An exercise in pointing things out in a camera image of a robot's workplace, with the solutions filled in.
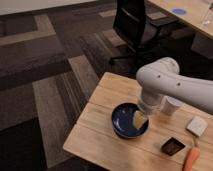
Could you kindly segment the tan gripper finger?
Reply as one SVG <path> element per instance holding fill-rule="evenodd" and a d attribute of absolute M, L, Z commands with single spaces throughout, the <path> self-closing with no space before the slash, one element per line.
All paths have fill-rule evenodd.
<path fill-rule="evenodd" d="M 142 124 L 142 114 L 140 111 L 136 111 L 133 117 L 133 125 L 136 129 L 139 129 Z"/>
<path fill-rule="evenodd" d="M 137 123 L 138 129 L 140 129 L 145 124 L 146 121 L 148 121 L 148 117 L 140 116 Z"/>

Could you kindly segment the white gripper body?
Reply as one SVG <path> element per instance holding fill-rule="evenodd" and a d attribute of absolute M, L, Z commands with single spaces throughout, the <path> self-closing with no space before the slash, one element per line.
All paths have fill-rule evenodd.
<path fill-rule="evenodd" d="M 145 115 L 152 115 L 161 109 L 164 96 L 155 92 L 142 90 L 137 101 L 138 108 Z"/>

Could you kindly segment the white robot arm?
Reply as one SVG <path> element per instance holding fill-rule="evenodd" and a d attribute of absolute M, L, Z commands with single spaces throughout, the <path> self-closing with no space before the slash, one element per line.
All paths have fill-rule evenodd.
<path fill-rule="evenodd" d="M 142 66 L 136 80 L 142 87 L 138 107 L 146 115 L 155 113 L 169 96 L 213 115 L 213 81 L 179 74 L 178 63 L 164 57 Z"/>

